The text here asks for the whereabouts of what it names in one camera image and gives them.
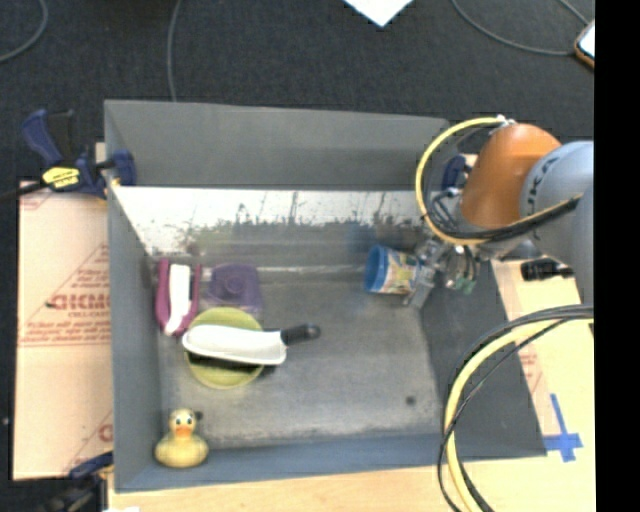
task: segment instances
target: black handle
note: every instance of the black handle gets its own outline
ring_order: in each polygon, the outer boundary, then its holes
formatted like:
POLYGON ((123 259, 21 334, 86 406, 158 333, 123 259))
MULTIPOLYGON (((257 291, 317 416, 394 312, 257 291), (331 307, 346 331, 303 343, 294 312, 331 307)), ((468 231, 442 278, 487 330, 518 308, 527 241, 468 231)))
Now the black handle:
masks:
POLYGON ((298 341, 315 340, 321 334, 320 327, 314 324, 302 324, 280 331, 280 338, 286 345, 296 343, 298 341))

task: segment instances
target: purple lid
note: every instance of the purple lid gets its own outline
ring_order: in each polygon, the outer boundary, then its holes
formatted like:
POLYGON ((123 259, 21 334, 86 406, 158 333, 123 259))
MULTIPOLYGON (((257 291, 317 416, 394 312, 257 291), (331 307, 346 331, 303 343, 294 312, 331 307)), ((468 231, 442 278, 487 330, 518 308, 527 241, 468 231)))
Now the purple lid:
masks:
POLYGON ((216 265, 211 270, 206 298, 214 304, 236 306, 250 313, 262 311, 258 271, 243 263, 216 265))

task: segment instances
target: gray carpet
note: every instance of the gray carpet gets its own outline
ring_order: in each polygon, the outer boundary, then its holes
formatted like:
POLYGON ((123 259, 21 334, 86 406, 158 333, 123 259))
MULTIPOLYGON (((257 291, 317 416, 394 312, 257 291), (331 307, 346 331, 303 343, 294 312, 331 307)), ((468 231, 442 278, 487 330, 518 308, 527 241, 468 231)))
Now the gray carpet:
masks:
MULTIPOLYGON (((19 128, 32 111, 73 109, 77 147, 103 136, 106 98, 169 100, 167 34, 176 0, 48 2, 40 39, 2 55, 40 23, 38 0, 0 5, 0 192, 39 176, 19 128)), ((590 20, 594 0, 573 0, 590 20)), ((554 0, 459 0, 488 30, 520 44, 571 50, 584 24, 554 0)), ((514 49, 469 25, 450 0, 414 0, 385 29, 341 0, 184 0, 173 76, 179 101, 429 115, 458 121, 502 113, 562 142, 594 137, 594 71, 573 56, 514 49)), ((16 225, 0 205, 0 418, 10 418, 15 371, 16 225)), ((9 460, 10 424, 0 424, 9 460)), ((65 482, 9 482, 0 510, 29 511, 65 482)))

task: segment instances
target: yellow bowl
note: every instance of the yellow bowl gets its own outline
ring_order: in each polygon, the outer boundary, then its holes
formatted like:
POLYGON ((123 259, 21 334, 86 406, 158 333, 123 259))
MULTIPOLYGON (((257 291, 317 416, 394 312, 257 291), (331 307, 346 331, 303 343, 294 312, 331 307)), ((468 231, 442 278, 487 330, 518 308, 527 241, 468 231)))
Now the yellow bowl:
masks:
MULTIPOLYGON (((262 326, 249 313, 238 308, 222 306, 203 311, 193 319, 189 327, 201 324, 226 325, 254 331, 262 330, 262 326)), ((193 376, 205 386, 214 389, 231 389, 249 384, 260 375, 264 368, 264 366, 199 357, 186 350, 184 358, 193 376)))

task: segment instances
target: yellow rubber duck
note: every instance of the yellow rubber duck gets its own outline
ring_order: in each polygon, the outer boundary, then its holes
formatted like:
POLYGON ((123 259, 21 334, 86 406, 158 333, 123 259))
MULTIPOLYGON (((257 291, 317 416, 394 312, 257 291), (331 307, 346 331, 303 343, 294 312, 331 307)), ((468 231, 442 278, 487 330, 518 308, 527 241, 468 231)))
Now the yellow rubber duck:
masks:
POLYGON ((191 409, 176 409, 169 416, 169 432, 156 445, 156 460, 172 468, 190 468, 204 462, 207 443, 193 431, 196 414, 191 409))

